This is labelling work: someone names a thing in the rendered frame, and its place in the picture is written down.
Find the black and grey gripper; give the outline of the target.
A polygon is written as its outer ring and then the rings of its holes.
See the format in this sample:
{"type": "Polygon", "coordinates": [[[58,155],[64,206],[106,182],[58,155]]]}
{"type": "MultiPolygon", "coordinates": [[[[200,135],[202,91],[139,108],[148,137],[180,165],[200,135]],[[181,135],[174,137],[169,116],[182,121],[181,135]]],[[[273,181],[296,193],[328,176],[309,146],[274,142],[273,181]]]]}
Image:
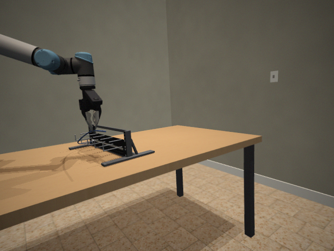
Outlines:
{"type": "Polygon", "coordinates": [[[87,97],[84,95],[84,90],[92,90],[95,89],[95,86],[80,86],[80,89],[82,90],[83,99],[79,100],[79,107],[82,112],[82,115],[84,116],[89,128],[91,131],[96,130],[100,115],[101,115],[101,107],[100,105],[92,105],[90,101],[87,99],[87,97]],[[94,127],[92,126],[91,121],[91,113],[88,111],[93,109],[93,122],[94,127]]]}

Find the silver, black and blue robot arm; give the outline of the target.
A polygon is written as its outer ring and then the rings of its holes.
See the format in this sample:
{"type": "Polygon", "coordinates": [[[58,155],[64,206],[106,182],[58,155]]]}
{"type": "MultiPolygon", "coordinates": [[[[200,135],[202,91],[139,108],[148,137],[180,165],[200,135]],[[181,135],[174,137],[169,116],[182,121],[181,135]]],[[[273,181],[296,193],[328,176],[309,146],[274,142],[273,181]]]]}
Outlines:
{"type": "MultiPolygon", "coordinates": [[[[63,58],[52,51],[0,34],[0,55],[48,70],[52,75],[77,74],[79,86],[95,86],[92,55],[87,52],[63,58]]],[[[102,99],[95,90],[84,90],[84,95],[92,105],[102,105],[102,99]]]]}

